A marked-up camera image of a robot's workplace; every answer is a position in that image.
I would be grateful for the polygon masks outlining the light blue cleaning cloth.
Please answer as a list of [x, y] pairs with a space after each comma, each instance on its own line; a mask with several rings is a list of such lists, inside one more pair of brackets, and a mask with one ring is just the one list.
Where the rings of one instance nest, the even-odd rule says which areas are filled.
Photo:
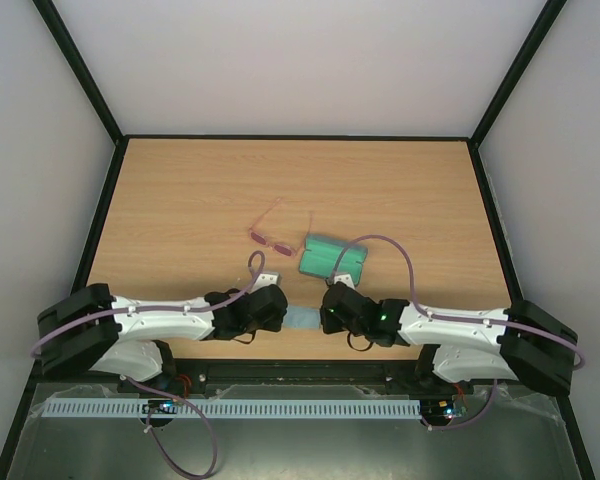
[[314, 308], [290, 305], [284, 315], [283, 326], [292, 329], [320, 329], [320, 312]]

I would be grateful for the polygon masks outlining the grey-green glasses case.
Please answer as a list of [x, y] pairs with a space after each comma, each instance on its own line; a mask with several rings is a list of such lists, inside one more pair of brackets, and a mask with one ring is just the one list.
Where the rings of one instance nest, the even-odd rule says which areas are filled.
[[[319, 234], [307, 235], [299, 263], [299, 272], [315, 278], [329, 278], [336, 261], [346, 245], [345, 241], [329, 236]], [[357, 286], [361, 280], [367, 255], [368, 249], [363, 245], [350, 247], [340, 260], [336, 273], [349, 274], [353, 284]]]

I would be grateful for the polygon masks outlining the pink sunglasses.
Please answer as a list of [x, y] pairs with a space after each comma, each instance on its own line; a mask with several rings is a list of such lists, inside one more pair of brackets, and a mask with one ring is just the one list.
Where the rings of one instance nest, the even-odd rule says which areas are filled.
[[305, 248], [312, 226], [312, 212], [298, 213], [277, 197], [247, 227], [247, 236], [263, 248], [285, 258], [294, 258]]

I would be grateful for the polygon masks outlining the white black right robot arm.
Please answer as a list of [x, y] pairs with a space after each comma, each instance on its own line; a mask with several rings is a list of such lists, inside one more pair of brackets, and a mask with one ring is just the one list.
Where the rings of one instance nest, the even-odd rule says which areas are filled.
[[418, 346], [416, 379], [435, 392], [447, 383], [513, 380], [548, 396], [566, 396], [582, 363], [577, 334], [536, 304], [471, 311], [379, 302], [353, 287], [330, 285], [320, 308], [324, 333], [345, 332], [381, 347]]

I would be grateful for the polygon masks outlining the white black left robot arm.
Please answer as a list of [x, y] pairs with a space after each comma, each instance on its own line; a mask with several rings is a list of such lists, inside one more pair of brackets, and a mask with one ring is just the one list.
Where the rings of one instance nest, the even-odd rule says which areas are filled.
[[287, 308], [276, 284], [161, 302], [114, 296], [108, 285], [93, 284], [38, 315], [39, 339], [31, 355], [53, 380], [96, 371], [146, 382], [173, 374], [167, 340], [231, 341], [260, 330], [277, 333]]

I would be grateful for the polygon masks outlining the black front mounting rail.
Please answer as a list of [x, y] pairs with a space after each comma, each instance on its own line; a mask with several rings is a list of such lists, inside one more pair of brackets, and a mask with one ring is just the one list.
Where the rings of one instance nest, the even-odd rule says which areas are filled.
[[425, 362], [437, 351], [427, 347], [416, 360], [271, 360], [177, 358], [165, 353], [158, 374], [147, 381], [154, 388], [205, 397], [231, 385], [344, 385], [378, 388], [382, 394], [405, 394], [433, 399], [458, 392], [471, 393], [476, 385], [487, 386], [492, 377], [480, 374], [473, 380], [442, 380]]

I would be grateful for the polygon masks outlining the black frame corner post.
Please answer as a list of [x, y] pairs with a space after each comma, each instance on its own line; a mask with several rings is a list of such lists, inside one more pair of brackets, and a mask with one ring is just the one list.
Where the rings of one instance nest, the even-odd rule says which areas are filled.
[[500, 113], [522, 79], [527, 67], [544, 42], [567, 0], [548, 0], [526, 35], [505, 76], [478, 122], [469, 145], [477, 150], [488, 136]]

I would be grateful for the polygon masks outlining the black left rear frame post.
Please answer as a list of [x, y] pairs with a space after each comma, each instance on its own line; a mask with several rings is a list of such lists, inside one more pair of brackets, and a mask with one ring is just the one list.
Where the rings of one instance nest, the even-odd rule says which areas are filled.
[[115, 145], [118, 145], [123, 139], [124, 134], [54, 2], [51, 0], [33, 0], [32, 3], [92, 105], [109, 138]]

